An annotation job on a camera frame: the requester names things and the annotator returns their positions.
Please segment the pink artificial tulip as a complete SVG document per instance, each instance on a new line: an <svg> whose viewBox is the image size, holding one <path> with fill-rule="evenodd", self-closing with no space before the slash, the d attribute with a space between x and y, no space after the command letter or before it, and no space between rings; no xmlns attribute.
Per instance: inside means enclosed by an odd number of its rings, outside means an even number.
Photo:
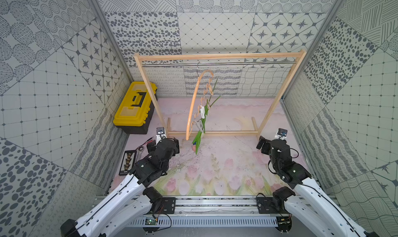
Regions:
<svg viewBox="0 0 398 237"><path fill-rule="evenodd" d="M203 136L203 132L199 131L192 141L192 149L193 149L193 151L195 151L196 154L198 154L198 152L199 152L202 136Z"/></svg>

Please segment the white artificial tulip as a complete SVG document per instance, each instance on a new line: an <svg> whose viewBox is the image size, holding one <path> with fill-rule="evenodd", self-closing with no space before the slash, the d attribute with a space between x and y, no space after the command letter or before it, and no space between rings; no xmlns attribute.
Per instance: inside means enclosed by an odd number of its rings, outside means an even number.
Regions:
<svg viewBox="0 0 398 237"><path fill-rule="evenodd" d="M209 100L207 100L206 105L204 106L205 115L208 115L208 111L211 109L211 107L214 105L214 103L215 103L220 97L221 97L221 96L219 96L218 98L216 98L213 102L210 102Z"/></svg>

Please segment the wooden curved clothes hanger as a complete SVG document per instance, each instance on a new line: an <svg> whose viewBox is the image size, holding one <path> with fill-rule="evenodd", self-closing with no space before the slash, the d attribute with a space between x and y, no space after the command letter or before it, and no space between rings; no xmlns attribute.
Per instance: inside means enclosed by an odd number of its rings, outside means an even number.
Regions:
<svg viewBox="0 0 398 237"><path fill-rule="evenodd" d="M198 91L199 91L199 87L201 85L201 81L202 81L203 77L205 76L205 74L207 74L207 73L209 74L209 80L208 80L208 82L206 84L205 90L203 91L203 95L201 96L201 99L200 99L201 102L200 102L200 105L198 107L199 109L197 111L194 111L194 106L195 106L195 103L196 103L196 100L197 100ZM214 95L214 90L213 90L213 88L211 86L211 82L212 82L213 78L214 78L214 73L213 73L213 71L211 71L209 69L204 70L198 76L197 83L196 83L196 86L195 86L195 89L194 89L194 92L193 92L193 96L192 96L192 101L191 101L191 105L190 105L189 115L188 115L188 122L187 122L187 129L186 129L186 140L188 140L190 138L190 135L192 133L194 125L197 124L197 118L198 117L201 118L202 116L205 116L204 113L203 114L201 113L201 111L202 111L201 107L203 106L203 102L206 99L206 95L208 93L210 93L211 96Z"/></svg>

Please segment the wooden clothes rack frame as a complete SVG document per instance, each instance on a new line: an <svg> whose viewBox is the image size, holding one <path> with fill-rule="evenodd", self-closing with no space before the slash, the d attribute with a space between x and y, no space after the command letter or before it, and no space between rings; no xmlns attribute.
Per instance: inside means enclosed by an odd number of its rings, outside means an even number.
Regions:
<svg viewBox="0 0 398 237"><path fill-rule="evenodd" d="M161 112L160 106L155 98L154 92L151 88L151 84L149 78L147 76L146 70L144 69L143 62L145 61L175 61L175 60L223 60L223 59L259 59L259 58L294 58L295 61L293 62L290 71L288 72L282 86L276 95L272 105L267 111L266 116L264 117L263 121L260 125L257 125L255 118L252 118L252 124L254 129L253 130L240 130L240 131L209 131L206 130L205 135L219 135L219 136L241 136L241 135L252 135L259 137L262 133L262 130L266 126L267 122L271 118L272 113L274 112L277 104L279 103L280 99L284 95L285 91L287 90L288 86L290 85L294 75L298 71L299 67L303 63L307 52L305 50L300 50L299 52L271 52L271 53L218 53L218 54L207 54L207 55L157 55L157 56L142 56L139 53L134 54L134 60L136 61L137 67L139 72L142 76L142 79L148 89L148 93L150 98L153 102L154 109L160 119L161 125L164 127L165 133L167 136L176 136L176 135L184 135L185 139L189 139L192 132L190 131L191 120L192 120L192 113L193 107L197 96L197 89L199 88L200 81L202 79L202 75L199 76L197 85L195 87L195 91L193 93L193 98L190 105L190 111L188 113L188 122L186 130L184 131L172 131L169 128L169 123L171 122L168 120L167 122L164 121L163 114Z"/></svg>

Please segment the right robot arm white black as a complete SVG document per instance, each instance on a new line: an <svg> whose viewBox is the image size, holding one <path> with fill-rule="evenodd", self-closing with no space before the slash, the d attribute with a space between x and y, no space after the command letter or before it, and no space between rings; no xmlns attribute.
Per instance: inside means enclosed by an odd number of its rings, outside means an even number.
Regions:
<svg viewBox="0 0 398 237"><path fill-rule="evenodd" d="M368 232L330 199L313 176L291 156L291 147L280 137L259 137L257 149L269 156L268 167L286 183L273 192L271 205L296 217L318 237L376 237Z"/></svg>

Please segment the white clothespin lower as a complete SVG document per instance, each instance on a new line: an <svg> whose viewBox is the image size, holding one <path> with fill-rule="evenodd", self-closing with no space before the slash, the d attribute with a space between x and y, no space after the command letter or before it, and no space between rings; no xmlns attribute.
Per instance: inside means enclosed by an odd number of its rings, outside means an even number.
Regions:
<svg viewBox="0 0 398 237"><path fill-rule="evenodd" d="M197 128L200 132L205 133L204 128L203 128L203 124L202 124L202 121L201 121L201 120L192 122L192 126L196 126L196 128Z"/></svg>

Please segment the white clothespin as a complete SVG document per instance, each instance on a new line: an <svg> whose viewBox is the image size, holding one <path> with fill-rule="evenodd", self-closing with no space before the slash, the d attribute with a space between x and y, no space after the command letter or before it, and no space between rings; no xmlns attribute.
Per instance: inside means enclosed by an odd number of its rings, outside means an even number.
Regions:
<svg viewBox="0 0 398 237"><path fill-rule="evenodd" d="M204 128L203 128L203 124L202 124L202 121L201 121L201 120L192 122L192 126L196 126L196 128L197 128L200 132L205 133Z"/></svg>
<svg viewBox="0 0 398 237"><path fill-rule="evenodd" d="M201 114L201 118L205 119L205 107L200 105L200 114Z"/></svg>

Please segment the floral pink table mat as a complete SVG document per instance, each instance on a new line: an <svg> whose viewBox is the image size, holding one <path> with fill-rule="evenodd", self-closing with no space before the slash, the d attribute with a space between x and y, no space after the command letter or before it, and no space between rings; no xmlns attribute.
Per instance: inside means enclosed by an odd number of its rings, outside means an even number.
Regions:
<svg viewBox="0 0 398 237"><path fill-rule="evenodd" d="M205 127L210 131L251 131L261 124L272 99L220 98L210 109ZM185 130L191 99L161 98L159 106L173 131L180 131L180 153L170 161L168 174L153 183L167 196L246 196L273 191L285 183L273 174L269 157L257 149L256 135L206 135L199 149Z"/></svg>

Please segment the white clothespin upper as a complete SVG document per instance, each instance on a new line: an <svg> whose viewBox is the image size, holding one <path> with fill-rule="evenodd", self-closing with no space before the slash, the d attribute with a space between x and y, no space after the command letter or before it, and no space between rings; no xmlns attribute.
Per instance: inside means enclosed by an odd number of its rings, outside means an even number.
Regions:
<svg viewBox="0 0 398 237"><path fill-rule="evenodd" d="M200 105L200 114L201 114L201 118L205 119L205 107Z"/></svg>

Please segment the left green circuit board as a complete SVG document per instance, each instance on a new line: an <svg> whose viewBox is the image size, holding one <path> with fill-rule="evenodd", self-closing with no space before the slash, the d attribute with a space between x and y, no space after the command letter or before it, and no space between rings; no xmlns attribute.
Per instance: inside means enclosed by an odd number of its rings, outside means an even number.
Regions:
<svg viewBox="0 0 398 237"><path fill-rule="evenodd" d="M154 218L146 218L143 230L146 233L155 233L159 230L158 222Z"/></svg>

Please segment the right black circuit board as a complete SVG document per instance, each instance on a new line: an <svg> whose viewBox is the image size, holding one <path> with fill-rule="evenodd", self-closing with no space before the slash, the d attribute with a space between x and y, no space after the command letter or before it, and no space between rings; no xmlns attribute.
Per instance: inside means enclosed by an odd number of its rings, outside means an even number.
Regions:
<svg viewBox="0 0 398 237"><path fill-rule="evenodd" d="M280 233L289 233L292 228L292 219L287 217L277 217L277 227L275 227Z"/></svg>

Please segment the metal rack rod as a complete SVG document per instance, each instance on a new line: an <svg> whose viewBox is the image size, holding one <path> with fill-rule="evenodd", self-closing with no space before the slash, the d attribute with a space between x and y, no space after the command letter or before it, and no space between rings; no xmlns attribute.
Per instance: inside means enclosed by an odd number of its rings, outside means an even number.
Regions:
<svg viewBox="0 0 398 237"><path fill-rule="evenodd" d="M296 64L295 61L272 61L272 62L224 62L224 63L168 63L168 64L143 64L145 68L158 67L199 67L199 66L239 66L239 65L265 65L265 64Z"/></svg>

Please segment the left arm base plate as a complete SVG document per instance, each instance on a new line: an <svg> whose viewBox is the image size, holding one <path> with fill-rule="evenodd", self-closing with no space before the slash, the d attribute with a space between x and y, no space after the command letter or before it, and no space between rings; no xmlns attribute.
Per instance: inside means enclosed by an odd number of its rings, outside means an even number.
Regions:
<svg viewBox="0 0 398 237"><path fill-rule="evenodd" d="M165 197L157 199L152 204L153 214L174 214L176 208L176 198L175 197Z"/></svg>

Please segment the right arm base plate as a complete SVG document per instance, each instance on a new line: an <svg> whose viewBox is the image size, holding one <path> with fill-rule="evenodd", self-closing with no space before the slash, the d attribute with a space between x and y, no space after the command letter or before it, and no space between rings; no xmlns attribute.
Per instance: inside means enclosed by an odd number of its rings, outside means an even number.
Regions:
<svg viewBox="0 0 398 237"><path fill-rule="evenodd" d="M259 214L289 215L285 206L272 197L256 197L256 204Z"/></svg>

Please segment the aluminium mounting rail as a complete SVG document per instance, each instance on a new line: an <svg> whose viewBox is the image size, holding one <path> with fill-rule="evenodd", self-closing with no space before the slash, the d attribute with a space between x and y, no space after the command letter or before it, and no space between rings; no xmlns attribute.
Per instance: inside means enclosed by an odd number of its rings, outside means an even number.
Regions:
<svg viewBox="0 0 398 237"><path fill-rule="evenodd" d="M170 217L184 217L184 216L201 216L201 217L216 217L216 216L271 216L271 217L289 217L289 215L277 214L259 214L256 204L256 197L259 196L187 196L176 197L176 208L174 214L153 214L153 202L146 196L133 196L130 199L122 197L120 194L114 196L109 195L102 201L96 200L94 208L90 210L90 214L95 217L100 214L108 213L110 217L117 215L122 211L132 213L133 210L141 210L138 217L150 216L158 221L160 216Z"/></svg>

